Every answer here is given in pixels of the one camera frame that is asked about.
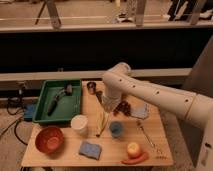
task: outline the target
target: grapes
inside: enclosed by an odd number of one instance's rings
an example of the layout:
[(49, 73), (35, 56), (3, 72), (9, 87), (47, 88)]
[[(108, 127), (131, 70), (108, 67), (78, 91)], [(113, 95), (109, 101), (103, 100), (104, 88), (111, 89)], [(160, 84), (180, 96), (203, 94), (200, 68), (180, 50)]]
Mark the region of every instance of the grapes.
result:
[(119, 112), (122, 112), (124, 115), (126, 116), (130, 116), (131, 115), (131, 105), (123, 100), (113, 111), (114, 115), (117, 115)]

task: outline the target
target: blue cup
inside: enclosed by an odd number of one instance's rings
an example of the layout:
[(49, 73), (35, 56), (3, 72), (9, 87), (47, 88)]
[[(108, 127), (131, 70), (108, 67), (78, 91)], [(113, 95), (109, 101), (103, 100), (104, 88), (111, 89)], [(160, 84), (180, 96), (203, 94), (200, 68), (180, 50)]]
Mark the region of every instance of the blue cup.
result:
[(113, 138), (118, 138), (123, 134), (123, 125), (119, 121), (113, 121), (109, 125), (109, 130)]

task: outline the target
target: cup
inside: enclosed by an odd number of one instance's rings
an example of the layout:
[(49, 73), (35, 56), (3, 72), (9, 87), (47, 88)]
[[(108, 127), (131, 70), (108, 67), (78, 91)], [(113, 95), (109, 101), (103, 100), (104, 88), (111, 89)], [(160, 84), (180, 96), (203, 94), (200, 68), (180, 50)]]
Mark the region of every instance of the cup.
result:
[(109, 130), (113, 138), (118, 138), (123, 134), (123, 125), (119, 121), (112, 121), (109, 125)]
[(72, 129), (81, 136), (88, 134), (88, 119), (85, 115), (76, 115), (71, 120)]
[(96, 83), (93, 81), (90, 81), (87, 83), (87, 89), (89, 94), (95, 94), (96, 92)]

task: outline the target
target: toy fruit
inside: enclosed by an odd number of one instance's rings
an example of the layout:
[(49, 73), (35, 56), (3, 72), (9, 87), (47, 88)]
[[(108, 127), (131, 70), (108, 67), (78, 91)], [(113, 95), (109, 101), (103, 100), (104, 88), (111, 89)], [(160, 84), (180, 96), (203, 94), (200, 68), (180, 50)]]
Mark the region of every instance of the toy fruit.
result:
[(130, 142), (126, 151), (130, 159), (138, 158), (142, 155), (142, 149), (137, 142)]
[(134, 159), (123, 159), (121, 162), (127, 165), (133, 165), (137, 163), (141, 163), (149, 158), (149, 154), (147, 152), (143, 152), (138, 158)]

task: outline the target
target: green tray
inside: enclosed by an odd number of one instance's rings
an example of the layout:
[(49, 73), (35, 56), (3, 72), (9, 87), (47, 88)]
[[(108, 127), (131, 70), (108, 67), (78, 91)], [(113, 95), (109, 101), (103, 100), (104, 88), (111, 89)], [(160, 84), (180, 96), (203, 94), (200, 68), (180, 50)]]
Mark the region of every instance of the green tray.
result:
[[(48, 107), (54, 96), (67, 84), (72, 85), (72, 95), (63, 96), (51, 114), (47, 115)], [(45, 81), (36, 106), (33, 122), (40, 125), (69, 122), (81, 112), (82, 84), (80, 79), (75, 80), (48, 80)]]

